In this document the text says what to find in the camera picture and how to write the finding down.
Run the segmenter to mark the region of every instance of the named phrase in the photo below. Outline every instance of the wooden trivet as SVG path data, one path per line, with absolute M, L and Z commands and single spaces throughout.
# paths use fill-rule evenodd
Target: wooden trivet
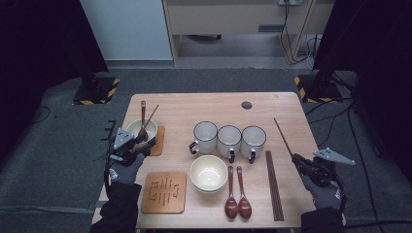
M 142 213 L 180 214 L 185 210 L 186 173 L 149 173 L 142 199 Z

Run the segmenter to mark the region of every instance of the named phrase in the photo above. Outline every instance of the mug handle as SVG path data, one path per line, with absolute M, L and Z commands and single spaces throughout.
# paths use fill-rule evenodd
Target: mug handle
M 189 150 L 191 154 L 196 154 L 197 152 L 199 152 L 199 149 L 193 150 L 194 146 L 196 146 L 197 144 L 199 144 L 199 141 L 194 141 L 190 144 Z
M 229 162 L 233 163 L 234 162 L 234 149 L 230 149 L 230 158 L 229 158 Z
M 251 156 L 249 157 L 249 163 L 254 164 L 256 157 L 257 157 L 257 152 L 255 151 L 255 149 L 252 149 Z

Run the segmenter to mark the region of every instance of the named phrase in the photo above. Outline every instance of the wall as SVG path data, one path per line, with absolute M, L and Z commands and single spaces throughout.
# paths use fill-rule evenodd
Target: wall
M 161 0 L 81 0 L 105 60 L 172 60 Z

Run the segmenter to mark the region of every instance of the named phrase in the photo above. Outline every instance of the gray carpet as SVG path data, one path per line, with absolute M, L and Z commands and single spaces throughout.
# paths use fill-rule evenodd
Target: gray carpet
M 102 184 L 106 128 L 122 125 L 130 97 L 135 93 L 293 91 L 293 78 L 307 70 L 211 69 L 211 70 L 112 70 L 119 87 L 107 105 L 75 106 L 72 98 L 81 80 L 75 79 L 47 90 L 42 106 L 0 172 L 0 232 L 87 232 Z M 342 78 L 353 82 L 354 76 Z M 349 94 L 341 88 L 344 96 Z M 351 101 L 326 104 L 308 115 L 308 121 L 336 115 Z M 302 104 L 308 112 L 317 104 Z M 369 177 L 376 213 L 380 220 L 412 219 L 412 188 L 389 158 L 375 156 L 373 145 L 360 117 L 351 120 Z M 317 143 L 326 139 L 332 118 L 312 123 Z M 347 185 L 348 225 L 375 219 L 365 172 L 351 133 L 347 114 L 335 119 L 329 147 L 354 159 L 356 166 L 338 165 Z M 17 207 L 37 208 L 18 210 Z M 411 232 L 406 224 L 386 225 L 385 232 Z M 379 232 L 377 227 L 348 229 L 348 232 Z

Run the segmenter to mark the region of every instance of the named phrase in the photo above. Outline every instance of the wooden coaster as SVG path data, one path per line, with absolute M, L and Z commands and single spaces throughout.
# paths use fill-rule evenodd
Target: wooden coaster
M 151 148 L 151 156 L 161 155 L 163 152 L 164 132 L 166 129 L 164 126 L 157 128 L 157 137 L 155 138 L 155 145 Z
M 142 199 L 142 213 L 180 214 L 185 210 L 186 173 L 149 173 Z

